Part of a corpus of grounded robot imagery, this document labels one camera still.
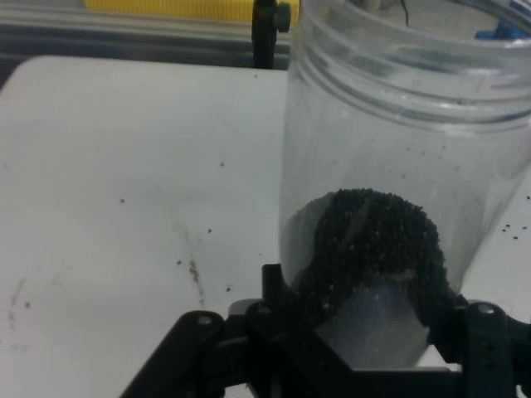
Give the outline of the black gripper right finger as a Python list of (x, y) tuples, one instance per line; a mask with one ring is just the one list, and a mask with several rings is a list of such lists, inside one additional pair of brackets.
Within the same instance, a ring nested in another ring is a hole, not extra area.
[(530, 324), (500, 306), (460, 294), (428, 342), (461, 366), (462, 397), (530, 396)]

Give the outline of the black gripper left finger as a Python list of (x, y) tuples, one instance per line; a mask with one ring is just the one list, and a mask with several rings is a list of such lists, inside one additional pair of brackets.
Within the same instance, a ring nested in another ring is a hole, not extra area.
[(262, 297), (227, 318), (183, 314), (123, 397), (223, 397), (247, 384), (255, 397), (350, 397), (351, 371), (295, 314), (279, 265), (264, 265)]

